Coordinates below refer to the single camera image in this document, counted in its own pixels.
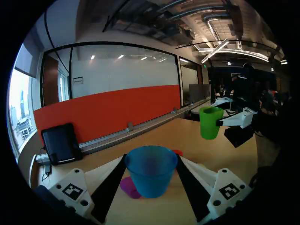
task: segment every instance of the cable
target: cable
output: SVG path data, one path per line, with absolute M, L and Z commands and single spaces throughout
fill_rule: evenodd
M 47 25 L 47 10 L 46 10 L 45 13 L 44 13 L 44 23 L 45 23 L 45 28 L 46 28 L 46 32 L 47 32 L 47 36 L 48 36 L 48 38 L 49 38 L 49 41 L 50 41 L 52 47 L 55 48 L 55 47 L 54 47 L 54 44 L 53 44 L 53 42 L 52 42 L 52 40 L 51 40 L 49 30 L 48 30 L 48 25 Z M 55 52 L 55 54 L 57 55 L 59 61 L 62 63 L 63 67 L 64 67 L 64 68 L 66 69 L 66 71 L 69 73 L 69 71 L 67 70 L 67 68 L 66 68 L 65 65 L 63 64 L 62 60 L 60 59 L 59 54 L 57 53 L 57 51 L 55 50 L 54 52 Z
M 44 168 L 44 163 L 43 163 L 42 154 L 41 154 L 41 150 L 42 150 L 42 149 L 44 149 L 44 148 L 41 148 L 41 149 L 40 149 L 40 159 L 41 159 L 41 161 L 42 161 L 43 171 L 44 171 L 43 176 L 42 176 L 42 182 L 43 182 L 44 180 L 47 179 L 47 177 L 49 177 L 49 175 L 47 175 L 47 176 L 44 178 L 44 176 L 45 176 L 46 174 L 45 174 L 45 168 Z

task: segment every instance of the duct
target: duct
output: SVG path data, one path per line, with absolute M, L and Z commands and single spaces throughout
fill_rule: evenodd
M 182 17 L 186 17 L 188 15 L 191 14 L 195 14 L 195 13 L 200 13 L 200 12 L 209 12 L 212 10 L 226 10 L 226 8 L 224 6 L 206 6 L 206 7 L 199 7 L 199 8 L 194 8 L 194 9 L 190 9 L 184 12 L 181 12 L 175 16 L 172 16 L 169 18 L 169 20 L 177 20 L 180 19 Z
M 217 15 L 206 15 L 203 17 L 203 21 L 206 23 L 206 25 L 208 26 L 211 34 L 214 36 L 214 38 L 218 41 L 218 44 L 221 44 L 221 39 L 219 34 L 217 33 L 214 25 L 211 24 L 212 21 L 215 20 L 221 20 L 221 19 L 229 19 L 230 16 L 229 14 L 217 14 Z
M 170 4 L 167 4 L 165 5 L 164 7 L 161 7 L 157 10 L 157 12 L 164 12 L 164 11 L 167 11 L 169 8 L 172 8 L 180 3 L 183 3 L 185 2 L 186 0 L 177 0 L 177 1 L 174 1 L 174 2 L 171 2 Z

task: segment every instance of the red object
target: red object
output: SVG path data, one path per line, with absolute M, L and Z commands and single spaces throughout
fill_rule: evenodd
M 91 141 L 180 108 L 179 85 L 132 88 L 92 94 L 34 111 L 41 131 L 72 123 L 78 143 Z
M 172 149 L 172 151 L 173 151 L 175 154 L 178 154 L 178 155 L 180 155 L 180 156 L 183 156 L 183 152 L 180 151 L 180 150 Z

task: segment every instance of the glass wall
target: glass wall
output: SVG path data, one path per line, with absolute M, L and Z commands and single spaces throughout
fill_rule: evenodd
M 73 48 L 71 79 L 73 98 L 179 83 L 173 55 L 122 45 Z
M 9 117 L 14 142 L 20 150 L 24 141 L 36 129 L 32 122 L 30 80 L 34 79 L 14 69 L 9 87 Z
M 179 58 L 179 62 L 182 77 L 183 105 L 188 105 L 191 103 L 189 85 L 202 84 L 202 81 L 199 82 L 198 79 L 198 76 L 201 77 L 200 66 L 184 58 Z

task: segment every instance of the metal trim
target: metal trim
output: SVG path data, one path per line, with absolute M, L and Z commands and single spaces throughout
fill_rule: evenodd
M 115 146 L 117 144 L 120 144 L 122 142 L 125 142 L 129 139 L 132 139 L 134 137 L 137 137 L 141 134 L 144 134 L 154 128 L 159 127 L 160 125 L 163 125 L 169 121 L 171 121 L 172 119 L 175 118 L 181 118 L 182 116 L 184 116 L 184 113 L 198 107 L 199 105 L 207 102 L 209 100 L 209 98 L 203 99 L 197 103 L 195 103 L 194 105 L 189 105 L 186 106 L 184 108 L 179 109 L 175 114 L 173 113 L 168 113 L 166 115 L 163 115 L 161 117 L 155 118 L 153 120 L 149 120 L 143 124 L 139 124 L 134 126 L 134 130 L 130 131 L 130 132 L 125 132 L 123 134 L 120 134 L 121 132 L 124 132 L 126 130 L 123 131 L 119 131 L 117 133 L 115 133 L 116 136 L 114 137 L 110 137 L 110 136 L 105 136 L 96 140 L 92 140 L 86 143 L 82 143 L 79 145 L 81 152 L 83 155 L 89 155 L 95 152 L 99 152 L 101 150 L 110 148 L 112 146 Z M 36 157 L 36 161 L 39 165 L 47 165 L 50 164 L 50 160 L 47 154 L 41 154 L 41 155 L 37 155 Z

